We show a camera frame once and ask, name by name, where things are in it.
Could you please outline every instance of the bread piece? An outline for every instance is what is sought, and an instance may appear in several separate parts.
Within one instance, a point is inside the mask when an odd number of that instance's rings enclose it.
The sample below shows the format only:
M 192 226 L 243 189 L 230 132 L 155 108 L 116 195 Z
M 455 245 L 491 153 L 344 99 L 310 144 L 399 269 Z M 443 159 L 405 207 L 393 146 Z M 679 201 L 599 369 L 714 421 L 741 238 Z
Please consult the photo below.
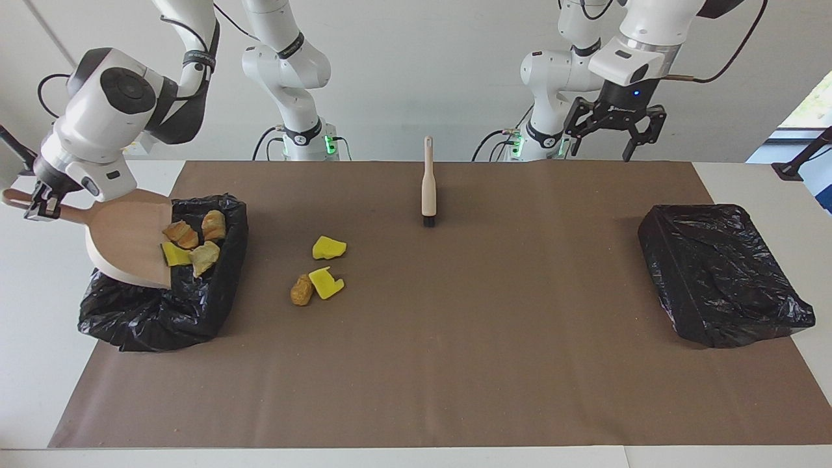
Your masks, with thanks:
M 206 241 L 205 245 L 198 246 L 188 256 L 194 264 L 194 278 L 198 278 L 220 259 L 220 248 L 214 242 Z
M 184 221 L 175 222 L 169 225 L 162 233 L 167 236 L 171 242 L 174 242 L 177 246 L 183 249 L 192 249 L 198 245 L 200 245 L 200 238 L 199 235 L 196 234 L 196 231 L 191 229 L 188 226 L 188 223 Z
M 300 275 L 300 278 L 298 278 L 298 281 L 294 286 L 292 286 L 292 291 L 290 292 L 292 304 L 301 307 L 309 304 L 310 299 L 312 298 L 312 291 L 314 291 L 314 289 L 312 287 L 312 280 L 310 280 L 310 276 Z
M 221 211 L 211 210 L 202 219 L 202 238 L 206 241 L 225 239 L 225 215 Z

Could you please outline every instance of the wooden dustpan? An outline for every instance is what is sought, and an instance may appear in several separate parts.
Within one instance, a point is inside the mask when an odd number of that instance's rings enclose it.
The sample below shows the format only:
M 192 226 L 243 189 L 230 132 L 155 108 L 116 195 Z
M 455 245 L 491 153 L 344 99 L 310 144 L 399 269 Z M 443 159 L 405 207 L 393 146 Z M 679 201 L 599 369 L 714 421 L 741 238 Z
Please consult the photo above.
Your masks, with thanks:
M 32 197 L 7 189 L 2 202 L 29 208 Z M 125 283 L 170 289 L 171 269 L 159 245 L 162 230 L 171 224 L 171 199 L 158 193 L 135 190 L 109 202 L 95 202 L 82 210 L 61 205 L 62 220 L 87 228 L 87 254 L 92 264 L 110 278 Z

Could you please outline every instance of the black cable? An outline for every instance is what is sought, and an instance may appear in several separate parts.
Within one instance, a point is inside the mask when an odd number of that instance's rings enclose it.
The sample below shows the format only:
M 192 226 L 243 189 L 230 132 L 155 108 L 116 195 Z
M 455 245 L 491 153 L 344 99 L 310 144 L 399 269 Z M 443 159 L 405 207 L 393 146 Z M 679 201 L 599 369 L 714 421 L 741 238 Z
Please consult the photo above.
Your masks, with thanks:
M 742 42 L 740 43 L 740 46 L 736 49 L 736 52 L 734 52 L 734 55 L 731 56 L 728 63 L 726 63 L 726 65 L 716 75 L 714 75 L 713 77 L 707 78 L 707 79 L 690 77 L 690 76 L 687 76 L 687 75 L 668 75 L 668 76 L 664 77 L 664 79 L 671 80 L 671 81 L 680 81 L 680 82 L 695 82 L 695 83 L 700 83 L 700 84 L 707 84 L 707 83 L 716 81 L 717 78 L 721 77 L 723 74 L 725 74 L 725 72 L 728 71 L 728 68 L 730 68 L 730 66 L 734 64 L 734 61 L 736 60 L 736 58 L 740 56 L 740 53 L 742 52 L 742 49 L 745 48 L 745 45 L 751 39 L 751 36 L 754 35 L 754 31 L 757 29 L 757 26 L 760 24 L 760 21 L 763 19 L 763 15 L 765 15 L 765 9 L 768 6 L 769 6 L 769 0 L 763 0 L 763 3 L 760 5 L 760 12 L 757 13 L 757 18 L 751 24 L 751 28 L 748 30 L 748 33 L 745 35 L 745 38 L 743 38 Z
M 237 23 L 236 23 L 233 19 L 231 19 L 231 17 L 230 17 L 230 16 L 228 16 L 228 13 L 226 13 L 226 12 L 222 11 L 222 8 L 220 8 L 220 5 L 217 5 L 216 3 L 214 3 L 214 8 L 216 8 L 216 11 L 220 12 L 220 14 L 221 14 L 222 16 L 224 16 L 224 17 L 225 17 L 225 19 L 227 19 L 227 20 L 228 20 L 228 22 L 230 22 L 232 26 L 236 27 L 238 31 L 242 32 L 242 33 L 243 33 L 243 34 L 245 34 L 246 36 L 251 37 L 252 39 L 254 39 L 254 40 L 256 40 L 256 41 L 259 41 L 259 40 L 260 40 L 260 39 L 258 39 L 258 38 L 257 38 L 257 36 L 255 36 L 255 35 L 253 35 L 253 34 L 249 34 L 249 32 L 248 32 L 248 31 L 246 31 L 245 29 L 243 29 L 242 27 L 240 27 L 240 25 L 239 25 L 239 24 L 237 24 Z
M 604 9 L 601 11 L 601 13 L 598 14 L 598 16 L 593 17 L 593 16 L 590 16 L 589 12 L 587 11 L 587 2 L 586 2 L 586 0 L 581 0 L 581 10 L 583 10 L 583 16 L 587 17 L 587 19 L 589 21 L 595 21 L 595 20 L 599 19 L 600 17 L 607 14 L 607 10 L 609 10 L 610 7 L 612 6 L 612 2 L 613 2 L 613 0 L 610 0 L 607 3 L 607 5 L 604 7 Z
M 500 146 L 502 146 L 502 147 L 503 147 L 503 149 L 505 149 L 506 145 L 510 145 L 510 144 L 512 144 L 512 143 L 511 143 L 511 142 L 497 142 L 497 144 L 496 144 L 496 145 L 494 145 L 494 148 L 492 148 L 492 150 L 491 150 L 491 156 L 489 156 L 489 157 L 488 157 L 488 162 L 495 162 L 495 161 L 494 161 L 494 152 L 495 152 L 495 151 L 497 151 L 497 148 L 499 148 Z M 502 150 L 501 150 L 501 151 L 500 151 L 500 154 L 499 154 L 499 155 L 497 155 L 497 162 L 498 162 L 498 161 L 500 161 L 500 157 L 501 157 L 502 155 L 503 155 L 503 152 L 502 152 Z
M 477 155 L 479 154 L 479 150 L 483 149 L 483 146 L 485 145 L 485 143 L 488 140 L 494 138 L 495 136 L 497 136 L 501 133 L 503 133 L 502 130 L 495 130 L 495 131 L 489 133 L 488 135 L 486 135 L 486 137 L 483 138 L 483 140 L 479 143 L 479 146 L 477 147 L 477 151 L 473 152 L 473 157 L 471 157 L 471 162 L 477 161 Z
M 275 137 L 275 138 L 272 138 L 271 140 L 269 140 L 268 142 L 265 143 L 265 160 L 266 161 L 271 161 L 271 156 L 269 155 L 269 145 L 271 145 L 272 142 L 281 142 L 282 143 L 283 138 Z
M 277 130 L 277 128 L 269 127 L 269 130 L 263 132 L 263 135 L 260 136 L 260 140 L 257 140 L 257 146 L 255 147 L 254 154 L 251 155 L 251 161 L 257 161 L 257 152 L 260 150 L 260 145 L 263 144 L 263 140 L 265 140 L 265 138 L 269 136 L 269 133 L 272 133 L 275 130 Z
M 347 147 L 347 158 L 349 158 L 349 160 L 352 161 L 353 160 L 353 153 L 349 150 L 349 142 L 347 141 L 347 139 L 344 138 L 344 137 L 335 137 L 332 140 L 334 142 L 344 142 L 344 145 L 346 145 L 346 147 Z
M 815 159 L 817 159 L 817 158 L 819 158 L 819 157 L 823 156 L 824 154 L 828 153 L 830 150 L 832 150 L 832 147 L 826 148 L 826 150 L 825 150 L 825 151 L 823 151 L 823 152 L 819 152 L 818 154 L 816 154 L 816 155 L 814 155 L 814 156 L 810 157 L 809 159 L 807 159 L 807 160 L 806 160 L 806 162 L 809 162 L 809 161 L 814 161 Z
M 66 73 L 53 73 L 52 75 L 45 76 L 41 80 L 41 82 L 39 82 L 37 84 L 37 100 L 41 103 L 41 107 L 43 107 L 43 110 L 46 111 L 49 115 L 51 115 L 52 117 L 55 117 L 55 118 L 59 118 L 59 116 L 55 112 L 52 112 L 51 110 L 49 110 L 49 107 L 43 101 L 43 85 L 47 84 L 47 82 L 49 80 L 53 79 L 53 78 L 61 78 L 61 77 L 69 78 L 69 75 L 67 75 Z
M 193 27 L 190 27 L 190 26 L 188 26 L 187 24 L 184 24 L 184 23 L 183 23 L 183 22 L 181 22 L 181 21 L 176 21 L 176 20 L 175 20 L 175 19 L 173 19 L 173 18 L 168 18 L 168 17 L 165 17 L 165 16 L 161 16 L 161 17 L 159 17 L 159 19 L 160 19 L 162 22 L 166 22 L 166 23 L 168 23 L 168 24 L 172 24 L 172 25 L 174 25 L 174 26 L 181 27 L 181 28 L 185 29 L 186 31 L 190 32 L 191 34 L 193 34 L 193 35 L 194 35 L 194 37 L 196 37 L 197 39 L 199 39 L 200 43 L 202 44 L 203 52 L 205 52 L 205 53 L 210 52 L 210 49 L 208 48 L 208 44 L 206 44 L 206 40 L 205 40 L 205 39 L 203 39 L 203 38 L 202 38 L 202 36 L 200 36 L 199 34 L 197 34 L 197 33 L 196 33 L 196 31 L 194 31 L 194 28 L 193 28 Z
M 526 120 L 526 117 L 528 117 L 528 114 L 530 114 L 532 112 L 533 108 L 534 108 L 534 104 L 532 104 L 531 106 L 528 107 L 528 110 L 526 110 L 526 113 L 523 114 L 522 117 L 520 117 L 520 122 L 518 122 L 518 124 L 515 125 L 514 128 L 517 128 L 518 130 L 520 129 L 520 124 L 522 123 L 522 121 Z M 512 140 L 512 135 L 509 135 L 508 138 L 506 138 L 506 141 L 504 142 L 504 143 L 507 143 L 507 145 L 500 148 L 500 154 L 497 155 L 497 160 L 498 161 L 501 158 L 503 158 L 503 151 L 505 151 L 505 149 L 508 147 L 508 143 L 510 143 L 511 140 Z

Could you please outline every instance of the window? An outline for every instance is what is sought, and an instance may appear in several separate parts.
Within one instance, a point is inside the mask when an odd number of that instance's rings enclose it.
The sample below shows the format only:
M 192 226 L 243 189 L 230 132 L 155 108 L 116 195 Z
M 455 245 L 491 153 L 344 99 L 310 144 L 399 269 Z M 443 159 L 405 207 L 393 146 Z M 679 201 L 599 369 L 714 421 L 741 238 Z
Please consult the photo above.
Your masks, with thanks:
M 780 125 L 780 129 L 827 128 L 832 125 L 832 72 Z

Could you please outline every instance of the brush handle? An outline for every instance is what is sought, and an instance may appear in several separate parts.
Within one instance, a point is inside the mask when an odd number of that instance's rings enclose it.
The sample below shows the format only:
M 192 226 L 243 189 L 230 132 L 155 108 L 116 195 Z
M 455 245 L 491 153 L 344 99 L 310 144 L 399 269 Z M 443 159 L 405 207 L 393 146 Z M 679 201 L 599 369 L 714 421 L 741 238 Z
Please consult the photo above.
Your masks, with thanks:
M 422 177 L 422 216 L 436 216 L 436 179 L 433 177 L 433 138 L 424 139 L 424 177 Z

